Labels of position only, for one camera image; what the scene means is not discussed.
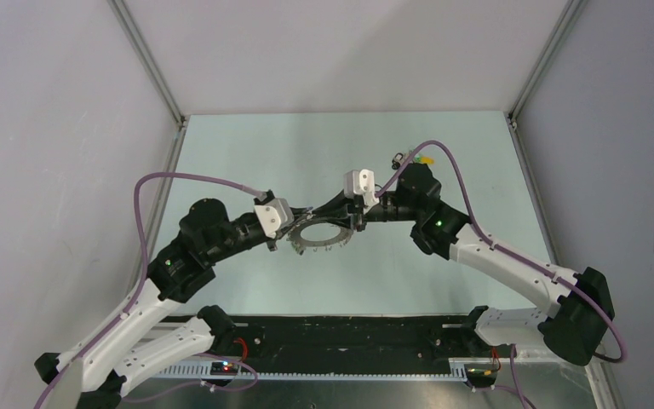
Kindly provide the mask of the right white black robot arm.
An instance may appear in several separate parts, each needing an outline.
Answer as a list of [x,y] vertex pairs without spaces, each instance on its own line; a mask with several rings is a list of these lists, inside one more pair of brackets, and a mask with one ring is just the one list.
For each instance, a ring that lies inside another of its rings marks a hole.
[[313,210],[316,222],[363,230],[370,222],[412,222],[410,237],[427,255],[474,268],[519,293],[532,308],[477,307],[460,334],[462,348],[481,356],[493,346],[537,345],[573,365],[599,357],[615,317],[606,277],[594,268],[577,273],[526,256],[494,239],[469,215],[440,198],[441,184],[425,164],[409,164],[393,191],[377,195],[374,174],[347,174],[355,182]]

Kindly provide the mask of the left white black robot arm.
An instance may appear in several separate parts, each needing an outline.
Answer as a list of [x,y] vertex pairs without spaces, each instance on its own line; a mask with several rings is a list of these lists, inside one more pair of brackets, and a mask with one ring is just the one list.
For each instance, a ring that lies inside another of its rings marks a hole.
[[274,245],[312,215],[284,199],[256,200],[251,212],[230,219],[218,199],[201,199],[180,220],[180,230],[150,261],[126,298],[90,335],[61,353],[44,353],[34,366],[54,389],[66,375],[79,381],[78,408],[114,408],[130,391],[172,363],[211,351],[226,354],[234,323],[216,305],[202,308],[181,328],[143,346],[157,323],[215,278],[214,266],[258,245]]

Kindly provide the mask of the large silver keyring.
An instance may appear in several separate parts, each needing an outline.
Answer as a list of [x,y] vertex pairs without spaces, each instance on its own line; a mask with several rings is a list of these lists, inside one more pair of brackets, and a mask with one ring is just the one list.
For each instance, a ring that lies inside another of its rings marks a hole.
[[353,236],[353,230],[325,220],[301,222],[287,235],[287,240],[298,255],[309,251],[330,251],[346,245]]

